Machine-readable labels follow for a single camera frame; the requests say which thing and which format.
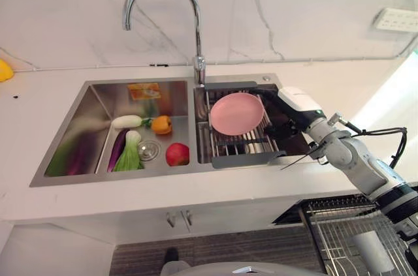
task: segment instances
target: marble wall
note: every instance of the marble wall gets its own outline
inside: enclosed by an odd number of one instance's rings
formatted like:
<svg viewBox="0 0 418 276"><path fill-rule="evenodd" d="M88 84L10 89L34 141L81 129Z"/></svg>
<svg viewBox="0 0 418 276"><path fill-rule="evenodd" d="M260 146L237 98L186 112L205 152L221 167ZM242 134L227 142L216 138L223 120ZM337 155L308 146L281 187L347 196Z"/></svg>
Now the marble wall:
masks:
<svg viewBox="0 0 418 276"><path fill-rule="evenodd" d="M16 70L186 63L195 51L188 0L0 0L0 57ZM411 33L372 27L383 7L418 0L199 0L207 61L389 57Z"/></svg>

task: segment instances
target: apple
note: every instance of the apple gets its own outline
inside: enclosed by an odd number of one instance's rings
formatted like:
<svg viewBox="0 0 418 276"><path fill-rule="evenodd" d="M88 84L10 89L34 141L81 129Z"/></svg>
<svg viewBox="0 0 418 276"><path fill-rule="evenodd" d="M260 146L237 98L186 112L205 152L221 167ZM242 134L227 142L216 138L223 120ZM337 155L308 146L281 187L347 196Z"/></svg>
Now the apple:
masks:
<svg viewBox="0 0 418 276"><path fill-rule="evenodd" d="M170 166L189 164L189 147L179 142L171 144L165 152L165 160Z"/></svg>

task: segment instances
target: drain strainer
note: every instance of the drain strainer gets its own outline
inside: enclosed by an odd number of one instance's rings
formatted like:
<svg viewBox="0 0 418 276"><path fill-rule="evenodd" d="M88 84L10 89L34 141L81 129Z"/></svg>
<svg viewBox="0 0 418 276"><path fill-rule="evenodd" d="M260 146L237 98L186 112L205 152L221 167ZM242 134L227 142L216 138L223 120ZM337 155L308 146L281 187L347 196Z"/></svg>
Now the drain strainer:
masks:
<svg viewBox="0 0 418 276"><path fill-rule="evenodd" d="M161 150L158 142L147 140L139 143L138 153L142 161L151 161L156 158Z"/></svg>

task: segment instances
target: countertop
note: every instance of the countertop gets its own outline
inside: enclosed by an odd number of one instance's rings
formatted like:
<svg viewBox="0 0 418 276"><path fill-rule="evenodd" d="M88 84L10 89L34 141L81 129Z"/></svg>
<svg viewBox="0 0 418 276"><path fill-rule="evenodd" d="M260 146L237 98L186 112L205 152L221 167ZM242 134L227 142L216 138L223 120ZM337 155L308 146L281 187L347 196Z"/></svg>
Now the countertop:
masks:
<svg viewBox="0 0 418 276"><path fill-rule="evenodd" d="M284 86L297 86L308 92L328 116L338 110L351 119L401 62L399 59L209 65L207 75L275 72ZM285 170L278 166L237 168L29 188L48 146L86 80L192 75L190 66L115 67L19 72L13 79L0 83L0 219L15 223L47 221L114 211L357 192L342 172L316 162L296 164ZM401 166L397 172L407 181L418 180L415 170L408 166Z"/></svg>

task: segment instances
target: sticker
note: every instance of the sticker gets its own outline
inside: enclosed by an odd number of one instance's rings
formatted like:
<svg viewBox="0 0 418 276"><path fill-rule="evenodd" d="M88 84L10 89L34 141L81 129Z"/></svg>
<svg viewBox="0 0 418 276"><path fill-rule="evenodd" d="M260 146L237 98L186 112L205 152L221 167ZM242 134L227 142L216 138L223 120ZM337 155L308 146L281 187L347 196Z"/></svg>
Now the sticker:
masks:
<svg viewBox="0 0 418 276"><path fill-rule="evenodd" d="M160 99L161 92L157 82L144 82L127 85L133 100Z"/></svg>

